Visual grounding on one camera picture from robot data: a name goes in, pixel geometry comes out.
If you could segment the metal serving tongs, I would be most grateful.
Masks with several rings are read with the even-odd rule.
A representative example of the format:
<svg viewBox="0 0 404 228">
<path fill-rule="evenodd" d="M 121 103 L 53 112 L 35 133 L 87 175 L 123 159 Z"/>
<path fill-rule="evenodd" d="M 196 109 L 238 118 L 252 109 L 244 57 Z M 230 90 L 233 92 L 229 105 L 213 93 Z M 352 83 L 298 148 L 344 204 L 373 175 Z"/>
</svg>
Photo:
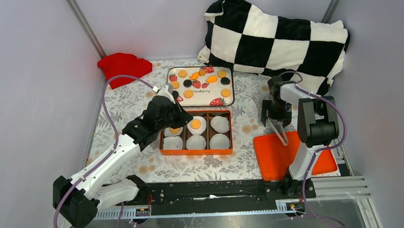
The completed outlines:
<svg viewBox="0 0 404 228">
<path fill-rule="evenodd" d="M 282 122 L 273 120 L 273 119 L 269 119 L 267 121 L 267 123 L 269 124 L 270 128 L 275 132 L 277 137 L 280 139 L 281 143 L 284 146 L 287 146 L 289 141 L 288 141 L 288 138 L 286 135 L 286 131 L 282 125 Z"/>
</svg>

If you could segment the orange cookie tin box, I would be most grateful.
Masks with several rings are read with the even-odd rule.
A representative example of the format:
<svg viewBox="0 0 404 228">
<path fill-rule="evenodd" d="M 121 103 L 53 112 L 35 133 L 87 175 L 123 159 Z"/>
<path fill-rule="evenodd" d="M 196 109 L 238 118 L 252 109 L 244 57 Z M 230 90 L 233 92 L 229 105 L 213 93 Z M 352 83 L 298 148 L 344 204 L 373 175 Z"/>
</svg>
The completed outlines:
<svg viewBox="0 0 404 228">
<path fill-rule="evenodd" d="M 232 114 L 231 111 L 229 110 L 213 110 L 213 109 L 209 109 L 209 110 L 192 110 L 189 111 L 189 114 L 194 116 L 202 116 L 204 119 L 206 119 L 207 121 L 207 128 L 204 131 L 203 134 L 201 134 L 205 140 L 206 140 L 206 149 L 203 150 L 188 150 L 186 149 L 186 141 L 189 137 L 192 136 L 192 134 L 188 131 L 187 129 L 187 125 L 185 125 L 183 127 L 183 130 L 181 132 L 181 135 L 179 137 L 182 138 L 183 140 L 183 149 L 182 150 L 164 150 L 162 149 L 163 146 L 163 139 L 165 138 L 164 136 L 164 132 L 162 131 L 160 133 L 160 143 L 159 143 L 159 149 L 162 155 L 169 155 L 169 156 L 173 156 L 173 155 L 178 155 L 178 156 L 197 156 L 197 155 L 205 155 L 205 156 L 209 156 L 209 155 L 230 155 L 233 152 L 233 131 L 232 131 Z M 216 131 L 213 130 L 213 128 L 210 125 L 210 121 L 212 120 L 212 118 L 214 116 L 223 116 L 226 117 L 229 120 L 229 124 L 230 124 L 230 129 L 227 133 L 224 133 L 230 140 L 230 149 L 221 149 L 221 150 L 214 150 L 214 149 L 210 149 L 210 139 L 215 135 L 215 134 L 221 134 L 218 133 Z"/>
</svg>

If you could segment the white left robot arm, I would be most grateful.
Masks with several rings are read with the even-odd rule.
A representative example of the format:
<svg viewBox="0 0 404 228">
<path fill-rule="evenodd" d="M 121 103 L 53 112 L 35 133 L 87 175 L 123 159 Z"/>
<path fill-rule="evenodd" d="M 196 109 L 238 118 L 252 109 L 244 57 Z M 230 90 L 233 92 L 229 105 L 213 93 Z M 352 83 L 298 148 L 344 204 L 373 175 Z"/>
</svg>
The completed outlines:
<svg viewBox="0 0 404 228">
<path fill-rule="evenodd" d="M 84 228 L 104 208 L 127 201 L 136 205 L 145 202 L 144 182 L 136 176 L 109 186 L 104 183 L 126 160 L 152 144 L 164 129 L 184 127 L 192 120 L 177 98 L 176 91 L 154 96 L 142 115 L 127 123 L 114 144 L 100 157 L 70 178 L 59 176 L 54 180 L 54 228 L 59 228 L 59 216 L 70 223 L 70 228 Z"/>
</svg>

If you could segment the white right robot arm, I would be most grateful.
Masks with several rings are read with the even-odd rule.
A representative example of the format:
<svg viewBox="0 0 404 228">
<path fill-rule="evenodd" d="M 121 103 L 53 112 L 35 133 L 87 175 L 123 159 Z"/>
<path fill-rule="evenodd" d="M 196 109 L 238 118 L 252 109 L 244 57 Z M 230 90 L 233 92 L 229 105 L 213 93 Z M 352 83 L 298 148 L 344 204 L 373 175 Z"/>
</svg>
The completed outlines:
<svg viewBox="0 0 404 228">
<path fill-rule="evenodd" d="M 339 136 L 338 111 L 332 96 L 319 96 L 301 88 L 298 82 L 280 76 L 268 80 L 269 95 L 260 104 L 260 120 L 269 124 L 283 143 L 288 145 L 284 128 L 291 123 L 292 108 L 297 107 L 297 133 L 301 141 L 295 159 L 288 166 L 283 194 L 295 198 L 302 193 L 300 181 L 311 177 L 311 169 L 324 147 Z"/>
</svg>

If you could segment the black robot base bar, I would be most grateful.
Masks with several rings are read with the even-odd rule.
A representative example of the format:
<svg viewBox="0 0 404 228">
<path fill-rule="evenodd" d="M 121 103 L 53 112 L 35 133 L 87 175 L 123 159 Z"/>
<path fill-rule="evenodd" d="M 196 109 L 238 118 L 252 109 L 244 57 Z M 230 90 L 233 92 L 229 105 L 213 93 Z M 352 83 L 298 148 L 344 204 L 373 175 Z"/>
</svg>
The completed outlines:
<svg viewBox="0 0 404 228">
<path fill-rule="evenodd" d="M 153 216 L 269 211 L 278 200 L 314 199 L 311 180 L 290 185 L 283 181 L 233 180 L 149 183 L 126 206 L 144 205 Z"/>
</svg>

